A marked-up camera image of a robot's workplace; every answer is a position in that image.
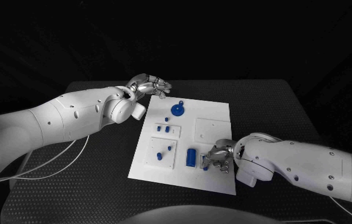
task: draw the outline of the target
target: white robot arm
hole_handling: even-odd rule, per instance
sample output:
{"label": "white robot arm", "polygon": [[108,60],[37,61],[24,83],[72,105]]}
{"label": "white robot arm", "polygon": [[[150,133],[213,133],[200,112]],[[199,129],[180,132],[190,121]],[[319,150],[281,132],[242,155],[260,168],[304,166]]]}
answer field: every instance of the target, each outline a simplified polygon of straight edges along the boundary
{"label": "white robot arm", "polygon": [[236,180],[254,187],[257,179],[271,181],[277,172],[297,187],[352,201],[350,154],[297,141],[283,141],[264,133],[252,133],[238,142],[221,139],[206,154],[203,167],[210,162],[226,173],[234,157]]}
{"label": "white robot arm", "polygon": [[140,120],[144,94],[164,98],[172,85],[140,74],[125,87],[89,89],[60,95],[37,106],[0,115],[0,172],[11,161],[45,145],[81,139],[130,115]]}

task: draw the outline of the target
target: blue object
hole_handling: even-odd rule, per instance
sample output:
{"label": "blue object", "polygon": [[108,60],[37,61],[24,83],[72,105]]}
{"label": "blue object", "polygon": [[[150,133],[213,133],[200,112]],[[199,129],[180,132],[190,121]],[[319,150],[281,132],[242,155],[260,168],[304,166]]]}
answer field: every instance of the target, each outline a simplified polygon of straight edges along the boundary
{"label": "blue object", "polygon": [[[203,159],[203,157],[205,157],[205,155],[202,156],[202,159]],[[203,168],[203,171],[206,171],[206,170],[208,170],[208,167]]]}
{"label": "blue object", "polygon": [[196,167],[196,150],[187,149],[186,166]]}
{"label": "blue object", "polygon": [[170,108],[170,112],[174,116],[182,116],[183,112],[185,112],[185,108],[183,108],[183,102],[180,101],[179,104],[176,104],[172,108]]}

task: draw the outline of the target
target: black fabric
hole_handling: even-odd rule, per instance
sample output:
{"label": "black fabric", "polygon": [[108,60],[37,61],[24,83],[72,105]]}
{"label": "black fabric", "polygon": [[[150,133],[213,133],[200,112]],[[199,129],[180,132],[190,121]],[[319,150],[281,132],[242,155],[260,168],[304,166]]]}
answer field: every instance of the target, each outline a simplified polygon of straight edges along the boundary
{"label": "black fabric", "polygon": [[[232,139],[264,132],[280,139],[320,144],[291,88],[283,80],[176,80],[172,97],[229,103]],[[66,92],[125,81],[73,82]],[[150,97],[140,103],[147,107]],[[143,121],[133,117],[92,134],[86,149],[72,166],[43,180],[19,180],[1,212],[1,223],[117,223],[133,215],[173,205],[212,205],[245,210],[277,220],[329,219],[352,222],[352,217],[329,197],[290,185],[278,174],[254,188],[236,181],[236,196],[128,179]],[[75,158],[85,138],[68,152],[27,177],[56,172]],[[24,170],[46,162],[69,143],[36,150]],[[352,204],[339,201],[352,209]]]}

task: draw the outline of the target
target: dark table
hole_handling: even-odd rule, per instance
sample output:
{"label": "dark table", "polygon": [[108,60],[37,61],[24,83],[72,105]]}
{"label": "dark table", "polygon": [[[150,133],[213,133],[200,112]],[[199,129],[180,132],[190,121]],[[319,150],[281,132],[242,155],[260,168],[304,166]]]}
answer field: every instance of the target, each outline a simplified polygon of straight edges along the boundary
{"label": "dark table", "polygon": [[[66,92],[108,86],[127,81],[73,82]],[[320,137],[283,80],[174,80],[172,97],[229,104],[232,139],[264,132],[280,139],[320,144]],[[148,106],[150,97],[140,100]],[[329,197],[290,185],[274,174],[270,182],[254,188],[236,181],[236,196],[154,182],[128,179],[130,164],[140,138],[143,121],[133,117],[92,134],[85,151],[72,166],[42,180],[17,180],[9,195],[1,223],[117,223],[133,215],[173,205],[212,205],[239,209],[277,220],[329,219],[352,222]],[[85,138],[68,152],[27,177],[56,172],[81,151]],[[24,170],[46,162],[69,143],[33,151]],[[352,205],[339,201],[348,209]]]}

